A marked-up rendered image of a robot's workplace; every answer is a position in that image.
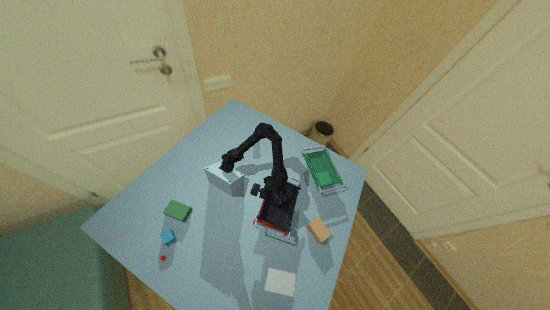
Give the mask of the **light blue cube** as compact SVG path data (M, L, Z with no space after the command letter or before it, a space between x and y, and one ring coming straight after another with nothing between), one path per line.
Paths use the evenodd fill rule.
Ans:
M170 228L160 233L159 235L164 245L171 244L176 240L174 233Z

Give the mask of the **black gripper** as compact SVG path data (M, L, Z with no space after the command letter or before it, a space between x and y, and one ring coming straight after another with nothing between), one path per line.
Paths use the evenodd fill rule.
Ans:
M264 200L265 200L265 198L268 198L268 201L273 202L273 200L271 199L272 194L267 194L265 192L264 188L261 188L261 190L260 190L260 186L261 185L254 183L250 194L253 195L253 196L257 196L258 192L260 192L259 198L264 199Z

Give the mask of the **tan rectangular block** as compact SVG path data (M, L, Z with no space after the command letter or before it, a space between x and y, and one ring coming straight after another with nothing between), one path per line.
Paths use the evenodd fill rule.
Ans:
M326 238L331 235L320 216L313 219L306 226L315 238L317 244L322 243Z

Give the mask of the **green block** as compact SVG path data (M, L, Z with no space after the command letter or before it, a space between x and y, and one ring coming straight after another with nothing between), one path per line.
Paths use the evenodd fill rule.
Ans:
M171 199L163 213L166 216L185 222L191 210L190 206Z

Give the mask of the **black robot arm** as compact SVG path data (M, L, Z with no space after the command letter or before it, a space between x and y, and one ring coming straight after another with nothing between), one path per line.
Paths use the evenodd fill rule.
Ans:
M233 171L234 163L241 161L244 158L243 154L263 138L268 138L272 142L273 155L271 177L267 176L263 178L265 183L264 190L267 194L272 194L271 199L277 208L279 208L288 200L288 197L283 192L286 181L288 180L288 175L283 164L282 137L273 129L272 125L259 123L254 133L248 139L237 148L231 149L226 154L222 155L221 159L223 161L219 169L226 173ZM281 185L278 186L278 184Z

